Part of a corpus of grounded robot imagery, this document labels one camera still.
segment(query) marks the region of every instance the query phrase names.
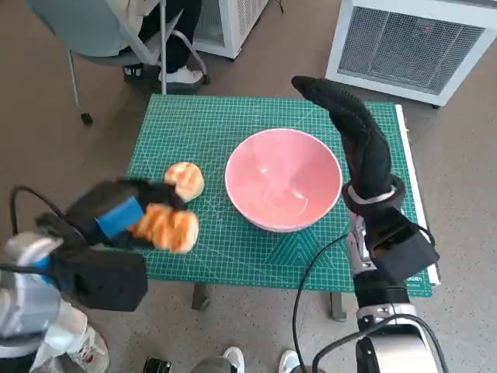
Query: pastry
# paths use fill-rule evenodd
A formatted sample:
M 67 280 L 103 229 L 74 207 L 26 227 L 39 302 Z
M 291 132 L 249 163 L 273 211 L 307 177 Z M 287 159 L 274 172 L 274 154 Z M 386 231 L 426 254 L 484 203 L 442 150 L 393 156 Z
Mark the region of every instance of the pastry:
M 185 202 L 197 198 L 203 192 L 205 185 L 200 169 L 189 162 L 172 165 L 165 173 L 164 181 L 175 185 L 175 192 Z
M 191 211 L 149 204 L 141 220 L 128 229 L 134 237 L 147 239 L 160 249 L 185 254 L 195 246 L 199 221 Z

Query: black cable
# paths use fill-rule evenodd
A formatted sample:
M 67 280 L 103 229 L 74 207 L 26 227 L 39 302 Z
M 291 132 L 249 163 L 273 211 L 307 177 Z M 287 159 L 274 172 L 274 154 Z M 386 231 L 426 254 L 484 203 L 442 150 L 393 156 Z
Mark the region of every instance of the black cable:
M 367 336 L 371 333 L 374 333 L 374 332 L 378 331 L 379 329 L 383 328 L 390 321 L 393 321 L 396 319 L 408 319 L 408 320 L 412 320 L 414 322 L 417 322 L 429 334 L 429 337 L 431 338 L 431 340 L 433 341 L 433 345 L 435 346 L 436 352 L 438 353 L 438 357 L 440 360 L 440 366 L 442 367 L 442 371 L 444 373 L 448 373 L 449 368 L 447 367 L 447 363 L 445 361 L 445 356 L 443 355 L 442 347 L 440 346 L 440 342 L 438 341 L 438 339 L 435 336 L 435 332 L 433 332 L 433 330 L 429 327 L 429 325 L 423 319 L 419 318 L 418 316 L 409 315 L 409 314 L 405 314 L 405 313 L 397 313 L 393 316 L 390 316 L 390 317 L 387 317 L 386 319 L 381 320 L 380 322 L 375 323 L 372 326 L 369 326 L 365 330 L 361 330 L 359 332 L 349 334 L 348 336 L 344 336 L 340 340 L 337 340 L 333 343 L 330 343 L 328 346 L 326 346 L 325 348 L 323 348 L 321 351 L 319 351 L 316 354 L 314 360 L 312 361 L 312 373 L 318 373 L 319 361 L 324 356 L 326 356 L 327 354 L 329 354 L 330 352 L 335 350 L 336 348 L 341 347 L 342 345 L 344 345 L 352 340 L 356 340 L 358 338 L 362 338 L 362 337 Z
M 343 240 L 349 233 L 347 232 L 345 235 L 341 235 L 337 239 L 334 239 L 331 241 L 328 245 L 323 247 L 321 250 L 319 250 L 319 253 L 315 256 L 315 258 L 312 260 L 311 264 L 309 264 L 309 267 L 305 270 L 304 276 L 302 277 L 301 284 L 298 287 L 297 291 L 297 297 L 295 297 L 295 304 L 294 304 L 294 314 L 292 316 L 292 334 L 294 337 L 294 345 L 295 345 L 295 352 L 297 352 L 298 356 L 298 361 L 301 364 L 301 370 L 303 373 L 308 373 L 305 364 L 304 364 L 304 359 L 302 358 L 302 353 L 301 349 L 298 345 L 298 339 L 297 339 L 297 310 L 298 310 L 298 303 L 301 300 L 301 295 L 302 291 L 304 290 L 304 285 L 305 281 L 308 279 L 309 274 L 311 273 L 311 270 L 315 263 L 318 261 L 318 259 L 321 257 L 324 251 L 326 251 L 329 247 L 335 245 L 337 242 Z
M 52 277 L 52 275 L 43 268 L 16 266 L 15 264 L 10 263 L 0 263 L 0 270 L 15 272 L 17 274 L 39 274 L 41 276 Z
M 17 225 L 17 211 L 16 211 L 16 198 L 19 192 L 31 193 L 41 199 L 60 219 L 67 221 L 64 213 L 47 197 L 43 194 L 36 192 L 33 188 L 25 185 L 14 186 L 10 192 L 10 222 L 12 225 L 12 235 L 19 234 L 19 227 Z

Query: chair leg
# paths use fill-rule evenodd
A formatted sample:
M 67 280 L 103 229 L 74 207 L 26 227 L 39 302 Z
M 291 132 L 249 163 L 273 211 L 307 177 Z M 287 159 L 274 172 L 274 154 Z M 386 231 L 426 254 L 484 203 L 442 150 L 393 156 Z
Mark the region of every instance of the chair leg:
M 161 83 L 161 91 L 163 95 L 167 94 L 167 81 L 166 81 L 166 70 L 165 70 L 165 61 L 166 61 L 166 35 L 165 35 L 165 0 L 161 0 L 161 75 L 162 75 L 162 83 Z
M 69 69 L 71 70 L 72 92 L 75 95 L 76 106 L 82 112 L 81 119 L 83 121 L 83 124 L 89 126 L 90 124 L 93 123 L 93 119 L 90 113 L 86 113 L 85 111 L 83 111 L 81 105 L 79 104 L 78 84 L 76 83 L 76 74 L 75 74 L 75 60 L 72 56 L 71 51 L 68 51 L 68 57 L 69 57 Z
M 207 66 L 203 63 L 202 58 L 200 58 L 199 54 L 195 51 L 195 48 L 193 48 L 193 45 L 190 43 L 190 41 L 186 38 L 186 36 L 179 32 L 178 30 L 173 30 L 172 35 L 178 37 L 183 41 L 183 43 L 186 45 L 186 47 L 189 49 L 189 51 L 192 53 L 192 55 L 195 57 L 196 61 L 198 62 L 200 66 L 200 70 L 202 70 L 202 73 L 204 75 L 204 81 L 206 84 L 210 83 L 210 77 L 209 77 L 209 72 L 207 71 Z

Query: vent grille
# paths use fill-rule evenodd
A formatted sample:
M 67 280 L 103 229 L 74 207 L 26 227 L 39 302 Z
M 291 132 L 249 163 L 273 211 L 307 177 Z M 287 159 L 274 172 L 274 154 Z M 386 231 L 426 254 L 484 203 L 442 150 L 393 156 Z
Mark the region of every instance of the vent grille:
M 224 47 L 219 0 L 203 0 L 202 12 L 195 29 L 195 40 Z
M 267 0 L 238 0 L 238 26 L 242 39 L 250 32 L 266 4 Z
M 438 95 L 483 31 L 355 7 L 339 73 Z

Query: green cutting mat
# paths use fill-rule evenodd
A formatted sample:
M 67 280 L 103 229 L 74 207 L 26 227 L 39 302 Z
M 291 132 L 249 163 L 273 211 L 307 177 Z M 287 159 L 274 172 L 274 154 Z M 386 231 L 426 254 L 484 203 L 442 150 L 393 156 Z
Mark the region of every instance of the green cutting mat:
M 404 211 L 416 213 L 401 136 L 393 104 L 369 108 L 386 134 L 393 172 L 407 187 Z M 205 190 L 189 203 L 200 220 L 200 237 L 187 255 L 145 251 L 150 278 L 216 284 L 297 288 L 304 268 L 326 243 L 347 232 L 349 219 L 342 200 L 320 221 L 296 233 L 272 233 L 245 220 L 228 199 L 224 168 L 235 147 L 255 132 L 271 127 L 296 128 L 326 143 L 347 170 L 339 133 L 328 114 L 302 99 L 209 96 L 152 96 L 134 149 L 128 176 L 163 180 L 176 162 L 197 164 Z M 353 291 L 345 242 L 316 263 L 308 289 Z M 410 294 L 431 295 L 426 272 L 409 280 Z

